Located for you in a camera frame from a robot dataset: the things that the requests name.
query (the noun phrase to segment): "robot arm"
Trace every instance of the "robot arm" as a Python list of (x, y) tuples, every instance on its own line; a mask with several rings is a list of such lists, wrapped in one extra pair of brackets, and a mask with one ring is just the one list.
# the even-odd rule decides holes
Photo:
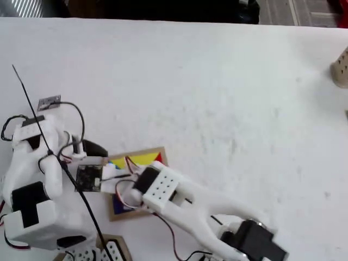
[[(74, 137), (60, 129), (53, 115), (39, 116), (38, 120), (54, 154)], [(63, 192), (62, 169), (55, 155), (48, 156), (35, 119), (16, 126), (12, 145), (13, 158), (3, 183), (3, 197), (13, 210), (4, 217), (7, 237), (47, 250), (93, 241), (95, 231), (90, 219), (58, 200)], [(66, 147), (63, 155), (62, 160), (71, 162), (86, 153), (80, 144)], [(45, 181), (33, 182), (34, 175), (43, 175), (40, 171)]]
[[(271, 241), (273, 234), (257, 221), (259, 215), (254, 210), (188, 180), (158, 161), (143, 170), (130, 193), (138, 203), (143, 202), (150, 210), (190, 233), (221, 260), (267, 257), (271, 261), (283, 261), (287, 256)], [(191, 205), (185, 207), (185, 201)], [(208, 225), (208, 219), (215, 214), (238, 216), (244, 222), (236, 235), (228, 230), (216, 235)]]

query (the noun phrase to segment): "wire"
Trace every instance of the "wire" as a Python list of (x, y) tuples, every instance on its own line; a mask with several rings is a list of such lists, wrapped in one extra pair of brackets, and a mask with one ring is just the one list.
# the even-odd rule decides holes
[(2, 209), (4, 208), (4, 205), (5, 205), (5, 200), (3, 200), (0, 204), (0, 213), (1, 213)]
[(87, 210), (88, 210), (88, 213), (90, 214), (90, 216), (91, 216), (91, 218), (92, 218), (92, 221), (93, 221), (93, 223), (94, 223), (94, 226), (95, 226), (96, 229), (97, 229), (99, 238), (101, 239), (102, 246), (103, 246), (103, 248), (105, 249), (105, 251), (106, 251), (106, 253), (107, 253), (107, 255), (108, 255), (110, 261), (112, 261), (113, 258), (112, 258), (111, 254), (110, 254), (110, 252), (109, 252), (109, 249), (107, 248), (107, 245), (106, 245), (106, 243), (105, 243), (104, 236), (103, 236), (103, 234), (102, 234), (102, 232), (101, 232), (101, 230), (100, 230), (100, 228), (99, 228), (99, 224), (98, 224), (98, 222), (97, 222), (97, 220), (96, 220), (96, 218), (95, 218), (95, 216), (94, 216), (94, 214), (93, 214), (93, 211), (92, 211), (92, 209), (91, 209), (91, 207), (90, 207), (90, 205), (89, 205), (89, 203), (88, 203), (87, 198), (85, 197), (85, 195), (83, 194), (83, 192), (80, 190), (79, 186), (77, 185), (76, 181), (75, 181), (74, 178), (72, 177), (72, 175), (71, 175), (69, 169), (67, 168), (66, 163), (63, 162), (63, 161), (61, 161), (61, 160), (58, 158), (58, 156), (56, 156), (56, 158), (57, 158), (57, 160), (58, 160), (58, 162), (59, 162), (61, 168), (65, 171), (65, 173), (67, 174), (67, 176), (68, 176), (68, 178), (70, 179), (71, 183), (74, 185), (75, 189), (76, 189), (77, 192), (80, 194), (80, 196), (81, 196), (83, 202), (85, 203), (85, 205), (86, 205), (86, 207), (87, 207)]
[[(0, 213), (2, 212), (2, 210), (4, 208), (4, 205), (5, 205), (5, 200), (3, 200), (0, 204)], [(6, 214), (3, 214), (0, 216), (0, 226), (2, 226), (4, 224), (4, 221), (1, 221), (4, 216), (6, 216)]]
[(70, 253), (69, 251), (65, 251), (65, 253), (72, 257), (72, 261), (75, 261), (75, 256), (72, 253)]
[(214, 216), (210, 216), (210, 217), (214, 219), (219, 225), (223, 225), (223, 223), (220, 220), (218, 220), (216, 217)]
[(4, 221), (1, 221), (2, 220), (2, 218), (4, 217), (4, 216), (6, 216), (7, 214), (3, 214), (3, 215), (1, 215), (0, 216), (0, 226), (2, 226), (3, 224), (4, 224)]
[(6, 120), (4, 126), (2, 127), (2, 131), (1, 131), (1, 139), (2, 139), (2, 140), (4, 140), (4, 141), (12, 141), (12, 138), (9, 139), (9, 138), (6, 138), (6, 137), (5, 137), (5, 130), (6, 130), (6, 128), (7, 128), (7, 125), (10, 123), (10, 121), (13, 120), (13, 119), (17, 119), (17, 118), (23, 118), (23, 119), (25, 119), (25, 120), (29, 120), (28, 117), (26, 117), (25, 115), (22, 115), (22, 114), (20, 114), (20, 115), (15, 115), (15, 116), (12, 116), (12, 117), (8, 118), (8, 119)]
[(176, 251), (176, 244), (175, 244), (175, 234), (174, 234), (174, 230), (173, 228), (169, 225), (169, 223), (160, 215), (158, 215), (157, 213), (153, 213), (154, 216), (158, 217), (159, 219), (161, 219), (169, 228), (171, 234), (172, 234), (172, 238), (173, 238), (173, 250), (174, 250), (174, 255), (176, 257), (176, 259), (178, 259), (178, 261), (188, 261), (194, 254), (200, 253), (200, 254), (212, 254), (209, 252), (204, 252), (204, 251), (194, 251), (191, 253), (191, 255), (187, 258), (187, 259), (181, 259)]
[(124, 181), (130, 181), (130, 182), (134, 182), (134, 183), (135, 183), (135, 181), (132, 180), (132, 179), (121, 179), (120, 181), (117, 181), (117, 183), (116, 183), (116, 185), (115, 185), (115, 192), (116, 192), (117, 197), (119, 198), (119, 200), (121, 201), (121, 203), (122, 203), (123, 205), (125, 205), (126, 207), (132, 208), (132, 209), (139, 208), (140, 206), (136, 206), (136, 207), (135, 207), (135, 206), (128, 205), (128, 204), (123, 200), (123, 198), (121, 197), (121, 194), (120, 194), (120, 192), (119, 192), (117, 186), (118, 186), (121, 182), (124, 182)]
[(115, 178), (127, 178), (127, 177), (131, 177), (132, 175), (131, 174), (122, 174), (122, 175), (118, 175), (118, 176), (115, 176), (115, 177), (112, 177), (112, 178), (106, 178), (106, 179), (102, 179), (102, 181), (109, 181), (111, 179), (115, 179)]
[(54, 104), (69, 104), (71, 106), (74, 106), (77, 109), (77, 111), (78, 111), (78, 113), (79, 113), (79, 115), (81, 117), (81, 121), (82, 121), (82, 133), (81, 133), (80, 140), (79, 141), (69, 142), (68, 144), (64, 145), (58, 152), (58, 157), (60, 158), (60, 156), (61, 156), (61, 154), (62, 154), (62, 152), (63, 152), (63, 150), (65, 148), (67, 148), (67, 147), (69, 147), (71, 145), (72, 146), (73, 145), (79, 145), (83, 141), (83, 138), (84, 138), (84, 135), (85, 135), (85, 120), (83, 118), (83, 115), (82, 115), (82, 112), (80, 111), (80, 109), (75, 104), (73, 104), (72, 102), (52, 102), (49, 105), (47, 105), (47, 107), (45, 107), (45, 109), (48, 109), (51, 105), (54, 105)]
[(137, 167), (138, 169), (139, 169), (139, 166), (138, 166), (134, 161), (132, 161), (131, 158), (130, 158), (129, 156), (125, 156), (125, 161), (126, 161), (126, 164), (127, 164), (127, 166), (128, 166), (128, 169), (129, 169), (130, 173), (131, 173), (131, 174), (135, 174), (135, 175), (137, 175), (137, 176), (139, 177), (139, 174), (134, 173), (134, 171), (132, 170), (131, 165), (129, 164), (129, 162), (131, 162), (131, 163), (132, 163), (135, 167)]
[(133, 170), (131, 169), (131, 166), (130, 166), (130, 164), (129, 164), (129, 160), (130, 160), (130, 157), (125, 156), (125, 161), (126, 161), (126, 164), (127, 164), (127, 166), (128, 166), (128, 169), (129, 169), (129, 171), (130, 171), (132, 174), (134, 174), (134, 172), (133, 172)]
[[(46, 146), (47, 146), (47, 148), (48, 148), (48, 155), (51, 155), (51, 154), (54, 155), (54, 153), (52, 152), (52, 150), (49, 148), (48, 143), (47, 143), (46, 138), (45, 138), (45, 135), (44, 135), (44, 133), (43, 133), (41, 127), (40, 127), (40, 124), (39, 124), (39, 122), (38, 122), (38, 118), (36, 117), (36, 114), (35, 114), (35, 111), (34, 111), (34, 109), (33, 109), (33, 106), (32, 106), (32, 104), (31, 104), (31, 102), (30, 102), (29, 97), (28, 97), (26, 88), (24, 87), (24, 84), (23, 84), (22, 80), (20, 79), (20, 77), (19, 77), (19, 75), (18, 75), (18, 73), (17, 73), (17, 71), (16, 71), (14, 65), (12, 65), (12, 67), (13, 67), (13, 69), (15, 70), (15, 73), (16, 73), (18, 79), (20, 80), (20, 82), (21, 82), (21, 84), (22, 84), (23, 91), (24, 91), (24, 93), (25, 93), (25, 95), (26, 95), (26, 98), (27, 98), (27, 100), (28, 100), (28, 103), (29, 103), (29, 105), (30, 105), (30, 108), (31, 108), (31, 110), (32, 110), (32, 113), (33, 113), (33, 115), (34, 115), (34, 117), (35, 117), (36, 124), (38, 124), (39, 129), (40, 129), (40, 133), (41, 133), (41, 135), (42, 135), (42, 137), (43, 137), (43, 139), (44, 139), (44, 141), (45, 141), (45, 143), (46, 143)], [(79, 112), (79, 114), (80, 114), (80, 116), (81, 116), (82, 125), (83, 125), (83, 126), (82, 126), (83, 128), (82, 128), (81, 140), (80, 140), (79, 142), (73, 142), (72, 145), (75, 144), (75, 143), (79, 144), (79, 143), (82, 142), (83, 136), (84, 136), (84, 119), (83, 119), (83, 115), (82, 115), (81, 111), (79, 110), (79, 108), (78, 108), (76, 105), (74, 105), (74, 104), (72, 104), (72, 103), (69, 103), (69, 102), (60, 102), (60, 103), (66, 103), (66, 104), (71, 104), (71, 105), (73, 105), (73, 106), (78, 110), (78, 112)], [(107, 253), (107, 255), (108, 255), (108, 258), (110, 259), (110, 261), (112, 261), (113, 258), (112, 258), (111, 254), (110, 254), (109, 249), (107, 248), (107, 245), (106, 245), (106, 243), (105, 243), (104, 236), (103, 236), (103, 234), (102, 234), (102, 232), (101, 232), (101, 230), (100, 230), (100, 228), (99, 228), (99, 224), (98, 224), (96, 218), (94, 217), (93, 211), (92, 211), (92, 209), (91, 209), (91, 207), (90, 207), (90, 205), (89, 205), (89, 203), (88, 203), (88, 201), (87, 201), (85, 195), (84, 195), (83, 192), (80, 190), (80, 188), (79, 188), (79, 186), (77, 185), (76, 181), (74, 180), (74, 178), (73, 178), (72, 175), (70, 174), (70, 172), (69, 172), (69, 170), (68, 170), (68, 168), (67, 168), (67, 164), (66, 164), (65, 162), (61, 161), (60, 158), (59, 158), (59, 156), (60, 156), (60, 154), (61, 154), (61, 151), (62, 151), (63, 149), (64, 149), (64, 147), (62, 147), (62, 148), (60, 149), (58, 155), (57, 155), (57, 156), (55, 155), (55, 157), (56, 157), (57, 161), (59, 162), (61, 168), (65, 171), (65, 173), (67, 174), (68, 178), (70, 179), (70, 181), (72, 182), (72, 184), (74, 185), (74, 187), (76, 188), (76, 190), (78, 191), (78, 193), (80, 194), (80, 196), (81, 196), (83, 202), (85, 203), (85, 205), (86, 205), (86, 207), (87, 207), (87, 210), (88, 210), (88, 212), (89, 212), (89, 214), (90, 214), (90, 216), (91, 216), (91, 218), (92, 218), (92, 221), (93, 221), (93, 223), (94, 223), (94, 225), (95, 225), (95, 227), (96, 227), (96, 229), (97, 229), (99, 238), (100, 238), (100, 240), (101, 240), (101, 242), (102, 242), (102, 246), (103, 246), (103, 248), (105, 249), (105, 251), (106, 251), (106, 253)], [(6, 241), (6, 243), (8, 243), (8, 245), (11, 244), (10, 242), (8, 242), (8, 240), (7, 240), (7, 238), (6, 238), (6, 235), (5, 235), (5, 241)]]
[(48, 151), (51, 151), (51, 149), (50, 149), (49, 146), (48, 146), (47, 140), (46, 140), (46, 138), (45, 138), (45, 136), (44, 136), (44, 133), (43, 133), (43, 131), (42, 131), (42, 129), (41, 129), (41, 126), (40, 126), (40, 124), (39, 124), (38, 117), (36, 117), (34, 108), (33, 108), (33, 106), (32, 106), (32, 103), (30, 102), (29, 96), (28, 96), (28, 94), (27, 94), (27, 90), (26, 90), (26, 88), (24, 87), (24, 84), (23, 84), (23, 82), (22, 82), (20, 76), (18, 75), (17, 70), (16, 70), (16, 68), (15, 68), (15, 66), (14, 66), (13, 64), (12, 64), (12, 68), (13, 68), (13, 70), (15, 70), (15, 73), (16, 73), (16, 75), (17, 75), (17, 78), (18, 78), (18, 80), (20, 80), (20, 82), (21, 82), (21, 84), (22, 84), (22, 88), (23, 88), (24, 94), (26, 95), (26, 98), (27, 98), (27, 101), (28, 101), (28, 103), (29, 103), (30, 109), (32, 110), (32, 113), (33, 113), (33, 115), (34, 115), (34, 117), (35, 117), (35, 121), (36, 121), (36, 123), (37, 123), (38, 126), (39, 126), (40, 133), (41, 133), (41, 135), (42, 135), (42, 137), (43, 137), (43, 140), (45, 141), (45, 144), (46, 144), (46, 146), (47, 146), (47, 149), (48, 149)]
[(6, 232), (4, 231), (4, 237), (5, 237), (5, 242), (8, 246), (14, 248), (14, 249), (17, 249), (17, 250), (30, 250), (30, 246), (27, 245), (27, 246), (16, 246), (14, 244), (12, 244), (6, 237)]

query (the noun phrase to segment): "floor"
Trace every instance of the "floor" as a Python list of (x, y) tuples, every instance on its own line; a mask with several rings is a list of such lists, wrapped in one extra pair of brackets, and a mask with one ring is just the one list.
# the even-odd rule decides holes
[(257, 0), (260, 24), (337, 27), (339, 8), (327, 0)]

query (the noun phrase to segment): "metal bracket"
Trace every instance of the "metal bracket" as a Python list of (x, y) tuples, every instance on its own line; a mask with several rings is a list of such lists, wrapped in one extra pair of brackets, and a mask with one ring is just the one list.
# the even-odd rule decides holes
[[(60, 102), (60, 95), (44, 98), (44, 99), (39, 99), (39, 104), (38, 104), (38, 111), (43, 111), (47, 110), (47, 106), (51, 104), (52, 102)], [(49, 106), (49, 109), (53, 108), (58, 108), (60, 104), (53, 104)]]

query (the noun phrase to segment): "white table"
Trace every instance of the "white table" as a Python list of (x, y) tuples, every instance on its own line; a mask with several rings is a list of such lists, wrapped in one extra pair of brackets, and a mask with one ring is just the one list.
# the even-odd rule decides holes
[[(86, 137), (110, 154), (165, 146), (173, 168), (260, 209), (290, 261), (344, 260), (348, 90), (328, 67), (347, 43), (343, 29), (2, 18), (0, 122), (30, 115), (13, 63), (35, 104), (57, 94), (76, 103)], [(79, 130), (73, 109), (61, 111)], [(0, 153), (4, 174), (10, 144)], [(124, 236), (135, 261), (175, 260), (160, 220), (110, 223), (102, 195), (87, 197), (102, 231)], [(184, 258), (197, 244), (175, 231)], [(0, 253), (55, 256), (14, 251), (2, 230)]]

